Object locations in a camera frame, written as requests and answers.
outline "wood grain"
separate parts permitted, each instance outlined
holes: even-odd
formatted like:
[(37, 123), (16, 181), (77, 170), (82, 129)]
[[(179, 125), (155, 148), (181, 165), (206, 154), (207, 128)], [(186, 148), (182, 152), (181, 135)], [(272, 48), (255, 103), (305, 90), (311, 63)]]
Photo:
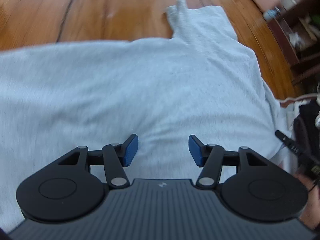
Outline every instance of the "wood grain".
[[(176, 0), (1, 0), (0, 49), (61, 41), (170, 38), (165, 9)], [(222, 6), (242, 44), (256, 53), (261, 75), (277, 98), (302, 93), (251, 0), (187, 0), (189, 8)]]

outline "black cable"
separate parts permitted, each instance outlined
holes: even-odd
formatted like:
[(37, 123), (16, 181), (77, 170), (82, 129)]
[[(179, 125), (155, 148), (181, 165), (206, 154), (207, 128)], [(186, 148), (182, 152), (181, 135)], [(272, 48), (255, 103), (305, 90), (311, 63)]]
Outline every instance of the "black cable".
[(313, 190), (315, 186), (317, 186), (317, 184), (314, 184), (313, 187), (308, 191), (308, 193), (310, 193), (310, 191)]

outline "white object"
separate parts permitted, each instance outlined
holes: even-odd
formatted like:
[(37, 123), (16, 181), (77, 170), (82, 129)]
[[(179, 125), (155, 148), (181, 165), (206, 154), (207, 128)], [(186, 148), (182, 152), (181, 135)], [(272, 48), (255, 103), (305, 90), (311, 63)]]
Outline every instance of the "white object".
[(295, 6), (297, 3), (294, 0), (281, 0), (282, 6), (288, 11), (291, 7)]
[[(222, 7), (168, 8), (172, 39), (60, 43), (0, 54), (0, 227), (23, 220), (15, 200), (26, 177), (73, 148), (139, 136), (126, 174), (191, 178), (188, 137), (266, 158), (286, 132), (254, 52), (237, 42)], [(222, 181), (234, 169), (224, 169)], [(92, 173), (105, 180), (103, 167)]]
[(279, 13), (279, 9), (273, 9), (273, 10), (268, 10), (263, 13), (263, 17), (266, 21), (270, 21), (273, 18), (276, 18), (277, 14)]
[(313, 25), (308, 25), (309, 29), (314, 33), (315, 36), (317, 36), (317, 38), (320, 38), (320, 30), (313, 26)]
[(287, 33), (289, 35), (289, 41), (294, 48), (301, 48), (304, 45), (303, 40), (300, 38), (299, 34), (296, 33)]
[[(320, 83), (318, 83), (318, 87), (317, 87), (317, 104), (320, 106)], [(318, 114), (318, 116), (316, 117), (316, 120), (315, 120), (315, 126), (320, 129), (320, 112)]]

